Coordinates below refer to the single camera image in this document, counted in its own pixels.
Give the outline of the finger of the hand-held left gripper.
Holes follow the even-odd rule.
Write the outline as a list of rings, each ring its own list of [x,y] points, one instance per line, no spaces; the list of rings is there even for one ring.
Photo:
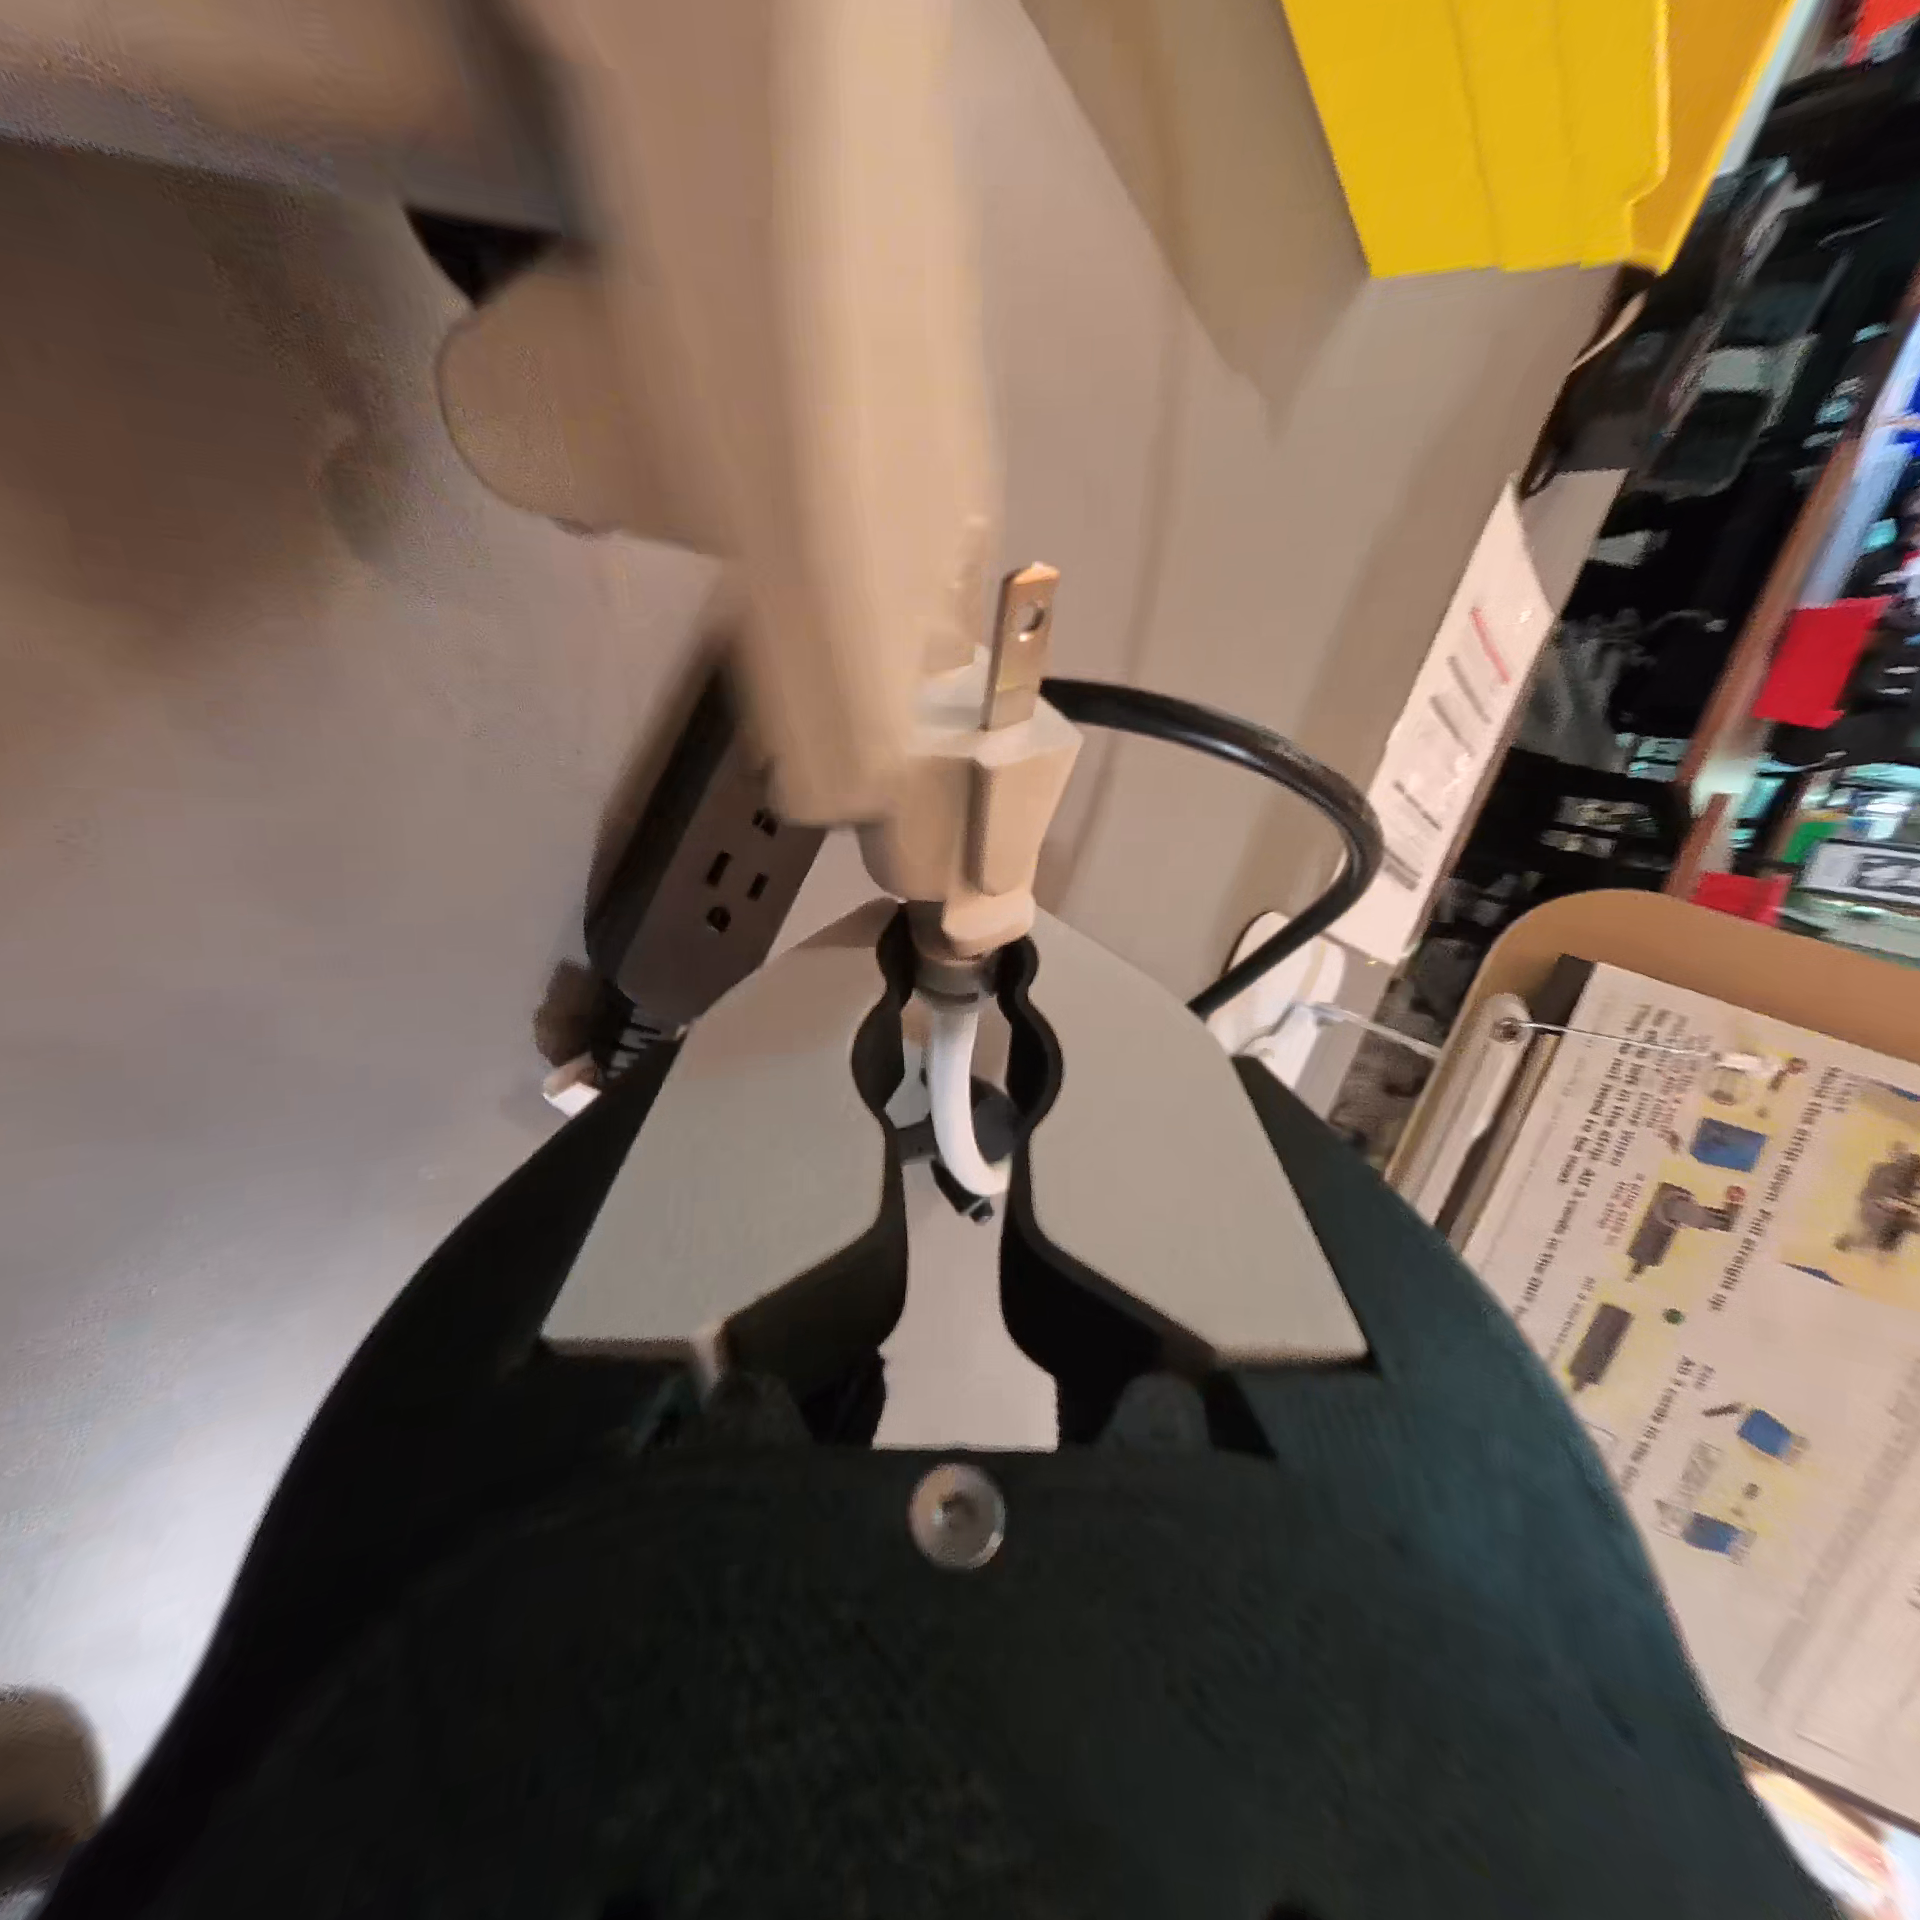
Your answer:
[[[585,231],[514,3],[3,3],[3,147]]]
[[[572,230],[442,343],[501,500],[721,556],[775,803],[901,805],[997,543],[949,3],[510,3]]]

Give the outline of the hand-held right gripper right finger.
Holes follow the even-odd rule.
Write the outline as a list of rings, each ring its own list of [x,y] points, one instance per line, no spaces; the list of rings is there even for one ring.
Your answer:
[[[1349,1366],[1369,1339],[1211,1025],[1055,917],[1004,965],[999,1301],[1046,1374]]]

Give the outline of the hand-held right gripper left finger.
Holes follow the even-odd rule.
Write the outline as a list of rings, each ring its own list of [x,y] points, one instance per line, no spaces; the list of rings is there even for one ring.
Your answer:
[[[563,1355],[852,1378],[901,1324],[892,899],[788,948],[684,1040],[544,1312]]]

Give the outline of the black power strip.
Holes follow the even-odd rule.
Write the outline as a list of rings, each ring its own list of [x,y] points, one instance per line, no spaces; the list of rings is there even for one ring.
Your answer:
[[[731,676],[710,667],[592,880],[592,977],[646,1036],[679,1036],[767,965],[821,844],[827,829],[777,815]]]

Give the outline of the yellow plastic bin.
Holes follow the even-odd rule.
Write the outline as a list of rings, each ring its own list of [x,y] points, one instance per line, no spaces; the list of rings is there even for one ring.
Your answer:
[[[1284,3],[1371,275],[1666,271],[1789,3]]]

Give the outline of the grey desk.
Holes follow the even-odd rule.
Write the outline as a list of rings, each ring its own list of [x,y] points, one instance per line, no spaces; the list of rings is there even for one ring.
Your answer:
[[[1614,271],[1371,275],[1276,3],[955,3],[1055,664],[1362,780]],[[3,1694],[115,1798],[337,1370],[542,1136],[714,563],[514,512],[397,200],[3,147]]]

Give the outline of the wooden document stand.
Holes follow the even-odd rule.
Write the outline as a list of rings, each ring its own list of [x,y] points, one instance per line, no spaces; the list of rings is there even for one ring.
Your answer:
[[[1313,1146],[1315,1127],[1299,1115],[1284,1116],[1288,1098],[1270,1091],[1258,1066],[1242,1071],[1315,1225],[1333,1231],[1334,1254],[1354,1260],[1349,1278],[1377,1339],[1371,1378],[1341,1374],[1315,1389],[1266,1387],[1262,1422],[1284,1448],[1328,1452],[1333,1440],[1308,1439],[1308,1416],[1353,1432],[1362,1410],[1378,1410],[1395,1439],[1436,1459],[1387,1468],[1395,1484],[1387,1499],[1415,1539],[1449,1539],[1449,1559],[1488,1552],[1495,1593],[1544,1606],[1575,1647],[1603,1638],[1598,1624],[1603,1593],[1623,1597],[1628,1618],[1646,1618],[1654,1635],[1683,1644],[1645,1538],[1586,1424],[1461,1254],[1467,1206],[1487,1198],[1495,1150],[1517,1127],[1521,1092],[1544,1073],[1542,1011],[1563,955],[1820,1025],[1918,1066],[1918,967],[1889,955],[1650,892],[1590,892],[1535,909],[1495,944],[1456,1036],[1432,1061],[1425,1091],[1387,1160],[1398,1200],[1387,1200],[1341,1146]]]

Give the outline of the printed instruction sheet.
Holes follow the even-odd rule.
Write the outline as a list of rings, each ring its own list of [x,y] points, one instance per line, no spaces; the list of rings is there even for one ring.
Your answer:
[[[1563,955],[1461,1254],[1727,1731],[1918,1826],[1918,1066]]]

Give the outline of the white paper sheet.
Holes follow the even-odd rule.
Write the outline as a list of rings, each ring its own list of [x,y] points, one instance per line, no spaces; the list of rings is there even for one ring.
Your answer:
[[[1553,624],[1517,488],[1503,484],[1371,776],[1383,858],[1353,944],[1377,961],[1415,948]]]

